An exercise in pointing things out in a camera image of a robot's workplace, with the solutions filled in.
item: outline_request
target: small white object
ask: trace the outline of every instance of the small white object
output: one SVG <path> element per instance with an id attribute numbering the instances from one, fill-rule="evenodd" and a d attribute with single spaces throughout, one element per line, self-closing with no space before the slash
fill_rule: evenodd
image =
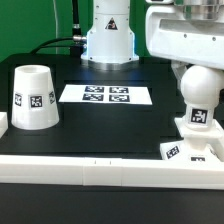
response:
<path id="1" fill-rule="evenodd" d="M 49 67 L 26 65 L 15 69 L 12 124 L 27 130 L 51 127 L 59 121 Z"/>
<path id="2" fill-rule="evenodd" d="M 135 35 L 129 28 L 130 0 L 94 0 L 93 8 L 93 26 L 87 33 L 82 62 L 117 70 L 119 65 L 138 61 L 134 53 Z"/>
<path id="3" fill-rule="evenodd" d="M 8 119 L 6 112 L 0 112 L 0 138 L 8 129 Z"/>
<path id="4" fill-rule="evenodd" d="M 152 105 L 147 87 L 66 85 L 59 102 Z"/>

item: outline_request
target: table surface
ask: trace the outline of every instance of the table surface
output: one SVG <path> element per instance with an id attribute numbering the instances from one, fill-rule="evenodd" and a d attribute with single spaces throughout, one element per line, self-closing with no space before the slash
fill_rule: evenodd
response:
<path id="1" fill-rule="evenodd" d="M 14 69 L 51 68 L 57 103 L 66 84 L 148 87 L 153 105 L 58 103 L 60 122 L 25 131 L 10 123 Z M 174 117 L 185 104 L 170 62 L 100 71 L 65 55 L 16 54 L 0 63 L 0 111 L 9 129 L 0 154 L 161 159 L 159 144 L 181 139 Z M 223 124 L 223 105 L 215 117 Z M 224 192 L 211 190 L 0 184 L 0 223 L 222 223 Z"/>

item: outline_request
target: white block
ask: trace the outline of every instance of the white block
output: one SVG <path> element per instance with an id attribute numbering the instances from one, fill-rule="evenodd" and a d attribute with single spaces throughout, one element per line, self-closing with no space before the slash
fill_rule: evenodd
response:
<path id="1" fill-rule="evenodd" d="M 8 119 L 6 112 L 0 112 L 0 138 L 8 129 Z"/>
<path id="2" fill-rule="evenodd" d="M 122 186 L 224 189 L 222 163 L 123 160 Z"/>
<path id="3" fill-rule="evenodd" d="M 84 158 L 0 156 L 1 183 L 83 185 Z"/>
<path id="4" fill-rule="evenodd" d="M 121 186 L 122 159 L 86 158 L 84 185 Z"/>

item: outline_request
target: white cylinder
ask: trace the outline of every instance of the white cylinder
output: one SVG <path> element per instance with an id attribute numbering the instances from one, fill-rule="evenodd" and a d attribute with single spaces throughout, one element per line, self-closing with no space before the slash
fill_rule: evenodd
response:
<path id="1" fill-rule="evenodd" d="M 93 26 L 81 56 L 93 63 L 123 64 L 139 60 L 129 28 L 130 0 L 94 0 Z"/>
<path id="2" fill-rule="evenodd" d="M 51 127 L 59 121 L 50 69 L 26 65 L 15 69 L 12 124 L 27 130 Z"/>

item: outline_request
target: gray metal part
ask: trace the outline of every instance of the gray metal part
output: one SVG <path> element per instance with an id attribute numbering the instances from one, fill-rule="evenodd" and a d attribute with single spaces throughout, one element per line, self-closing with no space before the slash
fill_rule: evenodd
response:
<path id="1" fill-rule="evenodd" d="M 105 70 L 105 71 L 118 71 L 118 70 L 126 70 L 130 68 L 136 68 L 139 65 L 139 61 L 130 61 L 123 64 L 118 63 L 98 63 L 90 60 L 81 60 L 81 64 L 84 66 L 88 66 L 91 68 Z"/>

